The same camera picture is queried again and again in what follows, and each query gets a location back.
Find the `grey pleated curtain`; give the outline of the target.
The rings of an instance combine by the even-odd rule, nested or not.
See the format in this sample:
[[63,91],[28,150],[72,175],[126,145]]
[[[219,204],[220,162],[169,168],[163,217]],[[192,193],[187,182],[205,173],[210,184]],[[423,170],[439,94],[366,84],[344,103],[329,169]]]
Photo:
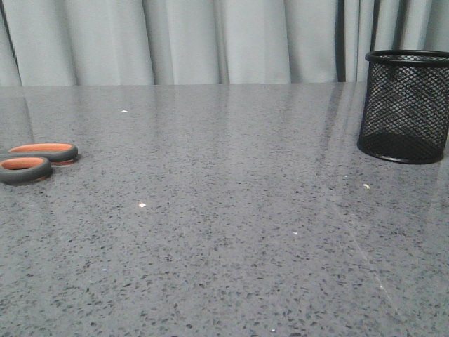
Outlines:
[[362,81],[448,50],[447,1],[2,1],[1,85]]

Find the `grey orange handled scissors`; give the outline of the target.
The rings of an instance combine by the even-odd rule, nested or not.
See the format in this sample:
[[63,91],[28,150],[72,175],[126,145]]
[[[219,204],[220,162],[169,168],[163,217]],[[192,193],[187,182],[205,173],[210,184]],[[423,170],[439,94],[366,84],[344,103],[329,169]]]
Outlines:
[[1,153],[1,182],[28,183],[48,177],[53,165],[65,165],[78,156],[71,143],[31,143]]

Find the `black mesh pen bucket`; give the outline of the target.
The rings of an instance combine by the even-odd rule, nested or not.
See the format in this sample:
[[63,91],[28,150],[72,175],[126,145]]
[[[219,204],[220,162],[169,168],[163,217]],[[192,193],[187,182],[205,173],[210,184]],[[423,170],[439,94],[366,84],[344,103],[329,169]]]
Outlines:
[[381,50],[366,60],[360,151],[404,164],[440,161],[448,138],[448,53]]

